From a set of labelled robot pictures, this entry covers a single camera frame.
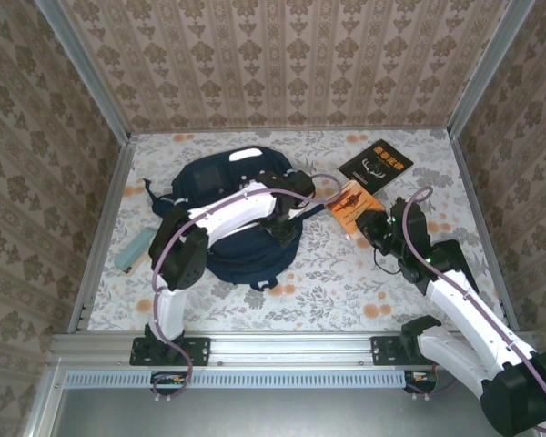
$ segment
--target black backpack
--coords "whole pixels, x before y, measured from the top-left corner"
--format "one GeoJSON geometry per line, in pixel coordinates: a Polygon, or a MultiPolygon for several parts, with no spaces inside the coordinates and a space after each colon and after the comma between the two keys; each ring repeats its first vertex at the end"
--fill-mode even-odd
{"type": "MultiPolygon", "coordinates": [[[[146,191],[152,198],[152,210],[164,217],[175,204],[188,210],[230,196],[263,171],[284,176],[294,170],[282,153],[267,147],[248,146],[187,164],[172,181],[170,194],[156,197],[150,190],[150,181],[145,179],[146,191]],[[260,155],[229,160],[232,153],[251,148],[258,149],[260,155]]],[[[258,291],[275,287],[278,285],[276,276],[296,257],[302,221],[322,209],[323,206],[317,206],[293,219],[296,220],[297,236],[286,247],[281,247],[259,227],[244,229],[217,241],[208,252],[207,268],[225,282],[249,284],[258,291]]]]}

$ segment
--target book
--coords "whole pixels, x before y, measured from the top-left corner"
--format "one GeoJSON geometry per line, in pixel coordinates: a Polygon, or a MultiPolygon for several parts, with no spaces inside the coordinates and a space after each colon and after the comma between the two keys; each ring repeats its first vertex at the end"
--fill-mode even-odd
{"type": "Polygon", "coordinates": [[[338,168],[348,179],[356,179],[370,194],[376,194],[412,167],[412,161],[383,139],[358,153],[338,168]]]}
{"type": "Polygon", "coordinates": [[[367,209],[384,210],[380,202],[371,196],[356,180],[350,180],[344,185],[338,200],[328,203],[326,208],[349,234],[353,234],[358,230],[356,218],[362,212],[367,209]]]}

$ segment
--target patterned wallpaper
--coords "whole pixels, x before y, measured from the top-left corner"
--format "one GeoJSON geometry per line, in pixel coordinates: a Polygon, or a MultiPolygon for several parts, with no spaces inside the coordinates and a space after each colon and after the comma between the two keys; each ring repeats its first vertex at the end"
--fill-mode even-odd
{"type": "Polygon", "coordinates": [[[117,151],[35,4],[0,0],[0,436],[66,330],[117,151]]]}
{"type": "Polygon", "coordinates": [[[546,345],[546,1],[535,3],[460,143],[520,323],[546,345]]]}
{"type": "Polygon", "coordinates": [[[444,126],[505,0],[62,0],[133,131],[444,126]]]}

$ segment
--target white floral table surface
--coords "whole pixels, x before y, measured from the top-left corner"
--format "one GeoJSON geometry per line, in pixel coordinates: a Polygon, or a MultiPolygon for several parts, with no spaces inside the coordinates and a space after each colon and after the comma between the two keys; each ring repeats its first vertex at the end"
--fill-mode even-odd
{"type": "MultiPolygon", "coordinates": [[[[153,292],[149,260],[131,276],[114,266],[115,256],[146,226],[159,226],[142,178],[163,194],[186,163],[219,151],[248,145],[283,152],[295,168],[309,174],[341,177],[336,167],[378,139],[385,139],[414,161],[414,166],[377,197],[387,207],[396,197],[432,185],[427,204],[431,240],[460,241],[481,296],[501,316],[501,306],[478,237],[465,188],[444,130],[270,131],[239,133],[149,134],[136,146],[103,275],[88,324],[89,330],[142,330],[148,321],[153,292]]],[[[316,182],[318,194],[334,188],[316,182]]],[[[382,258],[396,269],[392,257],[382,258]]],[[[400,324],[431,314],[450,327],[445,315],[423,298],[401,275],[378,269],[372,249],[361,235],[347,237],[323,211],[304,223],[298,255],[278,276],[279,285],[259,293],[248,285],[220,282],[209,271],[190,289],[185,311],[187,330],[199,331],[366,331],[399,330],[400,324]]]]}

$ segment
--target black cable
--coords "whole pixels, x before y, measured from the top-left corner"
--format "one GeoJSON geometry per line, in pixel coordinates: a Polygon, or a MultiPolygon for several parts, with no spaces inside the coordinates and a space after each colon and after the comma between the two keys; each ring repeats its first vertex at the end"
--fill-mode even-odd
{"type": "Polygon", "coordinates": [[[376,248],[374,248],[374,264],[376,265],[376,267],[378,267],[385,273],[388,273],[389,275],[398,275],[400,273],[400,269],[398,269],[397,271],[388,271],[378,264],[378,262],[376,261],[376,248]]]}

